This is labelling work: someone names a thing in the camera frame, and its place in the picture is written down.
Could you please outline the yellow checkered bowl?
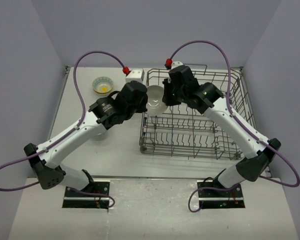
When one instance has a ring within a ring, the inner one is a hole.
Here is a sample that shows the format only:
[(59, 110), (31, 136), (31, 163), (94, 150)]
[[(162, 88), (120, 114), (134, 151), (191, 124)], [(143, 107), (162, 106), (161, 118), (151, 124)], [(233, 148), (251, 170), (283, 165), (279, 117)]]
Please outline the yellow checkered bowl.
[(92, 89), (99, 95), (108, 95), (114, 89), (114, 82), (107, 76), (100, 76), (93, 80)]

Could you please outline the white bowl front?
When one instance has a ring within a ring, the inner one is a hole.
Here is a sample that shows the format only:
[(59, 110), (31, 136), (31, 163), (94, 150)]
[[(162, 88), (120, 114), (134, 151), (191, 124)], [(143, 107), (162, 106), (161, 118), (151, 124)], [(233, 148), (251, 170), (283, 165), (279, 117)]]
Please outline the white bowl front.
[(147, 87), (147, 104), (146, 113), (150, 116), (158, 116), (167, 110), (166, 104), (163, 102), (164, 88), (159, 85), (150, 85)]

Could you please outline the white bowl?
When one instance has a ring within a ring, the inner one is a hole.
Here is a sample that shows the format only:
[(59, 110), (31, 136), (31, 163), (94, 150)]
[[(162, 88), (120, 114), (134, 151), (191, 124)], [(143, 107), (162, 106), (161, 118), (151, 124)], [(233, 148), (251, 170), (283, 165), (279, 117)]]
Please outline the white bowl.
[(150, 85), (147, 87), (147, 104), (146, 113), (150, 116), (158, 116), (167, 110), (166, 104), (163, 102), (164, 88), (159, 85)]
[(102, 132), (102, 133), (99, 133), (99, 134), (93, 136), (91, 139), (94, 141), (102, 141), (107, 137), (107, 135), (108, 135), (108, 133), (105, 131), (105, 132)]

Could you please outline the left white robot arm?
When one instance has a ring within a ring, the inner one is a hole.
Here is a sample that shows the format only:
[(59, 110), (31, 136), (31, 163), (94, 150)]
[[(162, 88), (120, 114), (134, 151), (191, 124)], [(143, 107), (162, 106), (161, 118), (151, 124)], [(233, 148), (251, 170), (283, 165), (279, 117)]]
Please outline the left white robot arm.
[(135, 113), (147, 110), (147, 88), (138, 81), (126, 83), (120, 91), (114, 92), (114, 96), (97, 99), (82, 119), (50, 140), (39, 145), (29, 143), (24, 147), (42, 189), (62, 185), (76, 189), (84, 197), (93, 193), (93, 179), (88, 171), (67, 167), (62, 161), (91, 138), (122, 124)]

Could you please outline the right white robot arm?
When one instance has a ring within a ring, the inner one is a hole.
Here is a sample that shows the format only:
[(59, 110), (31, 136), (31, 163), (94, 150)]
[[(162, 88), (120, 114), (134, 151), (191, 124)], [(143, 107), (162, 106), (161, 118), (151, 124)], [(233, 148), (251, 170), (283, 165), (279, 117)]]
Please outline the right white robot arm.
[(189, 66), (180, 65), (163, 81), (163, 102), (168, 106), (186, 104), (219, 126), (240, 148), (244, 158), (214, 178), (213, 191), (223, 197), (231, 187), (245, 180), (254, 182), (272, 162), (281, 143), (257, 132), (234, 109), (227, 106), (223, 93), (211, 82), (199, 84)]

